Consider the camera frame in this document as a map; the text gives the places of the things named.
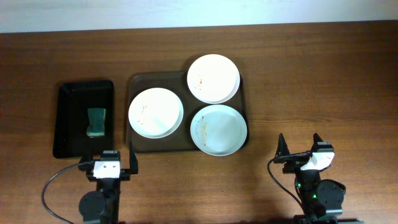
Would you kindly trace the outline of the white plate top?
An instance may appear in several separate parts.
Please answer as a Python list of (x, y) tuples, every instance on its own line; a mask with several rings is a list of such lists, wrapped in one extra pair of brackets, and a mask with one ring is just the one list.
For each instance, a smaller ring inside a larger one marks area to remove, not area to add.
[(196, 59), (187, 72), (187, 85), (192, 95), (208, 104), (230, 100), (240, 86), (237, 66), (227, 57), (208, 54)]

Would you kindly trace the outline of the pale blue plate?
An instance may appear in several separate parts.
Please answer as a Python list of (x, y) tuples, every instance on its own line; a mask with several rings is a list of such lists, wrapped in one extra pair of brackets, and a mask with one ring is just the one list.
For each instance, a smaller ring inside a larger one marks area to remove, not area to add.
[(202, 108), (192, 118), (190, 135), (199, 150), (212, 156), (227, 156), (241, 149), (249, 131), (241, 113), (226, 105)]

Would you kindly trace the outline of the white plate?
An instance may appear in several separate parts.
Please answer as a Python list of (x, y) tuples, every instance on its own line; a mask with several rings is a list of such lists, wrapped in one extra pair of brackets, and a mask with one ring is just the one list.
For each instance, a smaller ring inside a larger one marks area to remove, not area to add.
[(196, 59), (187, 72), (187, 85), (192, 95), (208, 104), (230, 100), (240, 86), (237, 66), (227, 57), (208, 54)]
[(149, 139), (160, 139), (172, 134), (182, 119), (181, 99), (166, 88), (142, 91), (131, 101), (128, 109), (131, 128)]

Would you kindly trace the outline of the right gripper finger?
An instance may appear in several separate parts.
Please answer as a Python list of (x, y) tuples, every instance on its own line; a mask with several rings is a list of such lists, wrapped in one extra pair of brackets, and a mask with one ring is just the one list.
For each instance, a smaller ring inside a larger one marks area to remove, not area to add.
[(290, 151), (285, 141), (284, 135), (282, 133), (279, 134), (277, 149), (275, 153), (275, 158), (289, 156)]
[(322, 138), (317, 134), (313, 134), (313, 145), (312, 145), (312, 151), (318, 151), (323, 147), (323, 140)]

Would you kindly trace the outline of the green yellow scrub sponge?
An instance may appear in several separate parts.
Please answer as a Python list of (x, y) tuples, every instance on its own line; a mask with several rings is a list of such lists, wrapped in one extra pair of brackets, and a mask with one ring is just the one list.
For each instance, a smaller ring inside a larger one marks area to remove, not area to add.
[(86, 135), (90, 138), (103, 137), (105, 135), (105, 108), (88, 108), (89, 125), (86, 129)]

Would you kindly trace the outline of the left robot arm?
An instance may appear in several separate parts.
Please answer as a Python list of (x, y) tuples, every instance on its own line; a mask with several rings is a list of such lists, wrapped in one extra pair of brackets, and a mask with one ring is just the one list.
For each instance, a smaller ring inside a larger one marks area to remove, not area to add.
[(119, 220), (121, 183), (127, 182), (138, 173), (139, 166), (133, 145), (129, 145), (129, 168), (121, 168), (119, 151), (103, 151), (99, 159), (91, 154), (83, 156), (80, 170), (86, 172), (90, 182), (96, 183), (96, 190), (82, 196), (79, 212), (84, 223), (115, 224)]

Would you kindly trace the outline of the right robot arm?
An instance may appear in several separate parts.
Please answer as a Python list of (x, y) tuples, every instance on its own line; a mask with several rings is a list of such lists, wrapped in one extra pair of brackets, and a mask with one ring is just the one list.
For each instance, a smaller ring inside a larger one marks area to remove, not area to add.
[(271, 162), (283, 164), (284, 174), (295, 176), (294, 187), (303, 213), (295, 215), (292, 223), (338, 223), (343, 213), (346, 187), (331, 179), (321, 179), (320, 172), (330, 167), (335, 150), (330, 142), (315, 133), (311, 150), (291, 154), (285, 138), (279, 135), (275, 157)]

